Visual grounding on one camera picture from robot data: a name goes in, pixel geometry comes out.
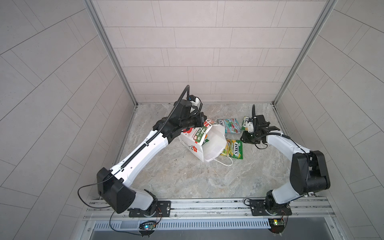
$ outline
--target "beige wall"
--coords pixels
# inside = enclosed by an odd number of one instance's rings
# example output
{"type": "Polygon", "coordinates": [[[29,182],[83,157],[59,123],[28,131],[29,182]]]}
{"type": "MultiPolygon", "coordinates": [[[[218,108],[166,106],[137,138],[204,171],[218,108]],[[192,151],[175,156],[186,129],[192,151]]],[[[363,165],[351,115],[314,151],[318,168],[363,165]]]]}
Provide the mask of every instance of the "beige wall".
{"type": "Polygon", "coordinates": [[[271,102],[325,1],[94,0],[138,102],[271,102]]]}
{"type": "Polygon", "coordinates": [[[2,0],[0,23],[0,238],[69,239],[134,105],[81,0],[2,0]]]}
{"type": "Polygon", "coordinates": [[[295,141],[322,151],[320,193],[349,239],[384,239],[384,1],[339,0],[277,109],[295,141]]]}

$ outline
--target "robotic arm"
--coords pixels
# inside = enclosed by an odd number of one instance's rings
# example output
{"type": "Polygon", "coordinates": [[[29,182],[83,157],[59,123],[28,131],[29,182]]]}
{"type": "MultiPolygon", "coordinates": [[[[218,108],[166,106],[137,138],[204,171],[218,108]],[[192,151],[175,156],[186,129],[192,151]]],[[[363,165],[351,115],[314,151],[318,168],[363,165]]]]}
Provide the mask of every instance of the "robotic arm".
{"type": "MultiPolygon", "coordinates": [[[[202,103],[199,98],[189,95],[189,85],[186,86],[168,117],[159,120],[137,148],[110,170],[102,168],[97,173],[100,196],[118,214],[126,209],[141,212],[146,216],[154,214],[157,205],[156,196],[147,190],[137,190],[130,186],[144,166],[179,136],[182,130],[203,126],[207,117],[201,112],[201,108],[202,103]],[[187,100],[182,99],[185,93],[187,93],[187,100]]],[[[243,142],[269,143],[292,162],[290,181],[269,191],[266,195],[264,204],[269,214],[276,215],[290,201],[305,193],[330,187],[325,158],[320,151],[310,151],[296,144],[280,129],[270,127],[270,123],[265,122],[263,115],[255,115],[255,105],[250,122],[253,126],[252,131],[243,132],[241,137],[243,142]]]]}

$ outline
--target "white paper bag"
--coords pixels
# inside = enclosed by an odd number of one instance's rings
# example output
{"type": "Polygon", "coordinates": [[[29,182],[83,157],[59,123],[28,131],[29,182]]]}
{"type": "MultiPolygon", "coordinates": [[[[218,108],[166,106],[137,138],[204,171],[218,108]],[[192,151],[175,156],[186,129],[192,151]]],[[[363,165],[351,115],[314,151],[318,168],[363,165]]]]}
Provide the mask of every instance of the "white paper bag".
{"type": "Polygon", "coordinates": [[[227,145],[225,128],[207,119],[204,127],[191,128],[179,136],[181,143],[203,162],[210,162],[220,155],[227,145]]]}

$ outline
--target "metal corner post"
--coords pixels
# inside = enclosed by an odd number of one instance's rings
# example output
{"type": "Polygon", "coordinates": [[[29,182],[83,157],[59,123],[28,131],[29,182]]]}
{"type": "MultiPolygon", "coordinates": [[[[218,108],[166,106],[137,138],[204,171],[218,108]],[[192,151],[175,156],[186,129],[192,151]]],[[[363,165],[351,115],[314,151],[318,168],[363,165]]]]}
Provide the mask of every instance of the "metal corner post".
{"type": "Polygon", "coordinates": [[[111,45],[111,43],[110,43],[110,41],[108,39],[108,36],[107,36],[106,32],[104,31],[104,28],[103,28],[103,26],[102,26],[102,24],[100,22],[100,19],[99,19],[97,13],[96,13],[96,10],[94,8],[92,0],[83,0],[83,2],[84,2],[85,8],[88,11],[89,16],[91,17],[92,22],[95,25],[95,28],[96,28],[99,36],[100,36],[100,39],[101,39],[102,43],[106,47],[108,55],[111,57],[111,61],[112,61],[113,66],[115,67],[115,69],[116,69],[120,79],[122,80],[125,88],[127,89],[128,94],[131,97],[135,107],[137,107],[138,103],[136,101],[136,98],[133,95],[133,92],[132,92],[131,88],[129,87],[127,78],[125,77],[124,72],[121,69],[121,66],[120,66],[119,61],[118,61],[118,59],[117,59],[117,57],[116,57],[116,55],[115,55],[115,53],[113,51],[113,48],[112,48],[112,45],[111,45]]]}
{"type": "Polygon", "coordinates": [[[333,6],[336,4],[337,0],[328,0],[325,4],[323,10],[321,11],[318,19],[316,20],[307,40],[305,41],[303,47],[301,48],[299,54],[297,55],[297,58],[295,62],[293,63],[286,79],[283,82],[283,85],[281,86],[279,92],[276,95],[276,98],[273,101],[273,104],[276,106],[276,104],[280,101],[281,96],[283,95],[284,91],[288,87],[289,83],[291,82],[292,78],[294,77],[295,73],[299,69],[301,63],[303,62],[305,56],[307,55],[309,49],[311,48],[313,42],[315,41],[317,35],[321,31],[324,23],[330,16],[333,6]]]}

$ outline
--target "white rope handle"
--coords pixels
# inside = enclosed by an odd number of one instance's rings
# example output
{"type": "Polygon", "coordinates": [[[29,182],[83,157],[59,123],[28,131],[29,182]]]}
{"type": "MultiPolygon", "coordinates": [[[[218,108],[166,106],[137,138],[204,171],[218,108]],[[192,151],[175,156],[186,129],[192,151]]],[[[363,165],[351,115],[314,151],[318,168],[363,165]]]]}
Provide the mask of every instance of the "white rope handle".
{"type": "Polygon", "coordinates": [[[214,159],[213,158],[213,160],[215,160],[216,162],[219,162],[219,163],[221,163],[221,164],[223,164],[223,165],[225,165],[225,166],[227,166],[227,167],[230,167],[230,166],[232,166],[232,164],[233,164],[233,160],[232,160],[232,158],[230,157],[230,156],[228,156],[227,154],[225,154],[225,153],[221,153],[221,154],[224,154],[224,155],[226,155],[228,158],[229,158],[229,160],[231,160],[231,165],[226,165],[226,164],[224,164],[224,163],[222,163],[222,162],[220,162],[220,161],[218,161],[218,160],[216,160],[216,159],[214,159]]]}

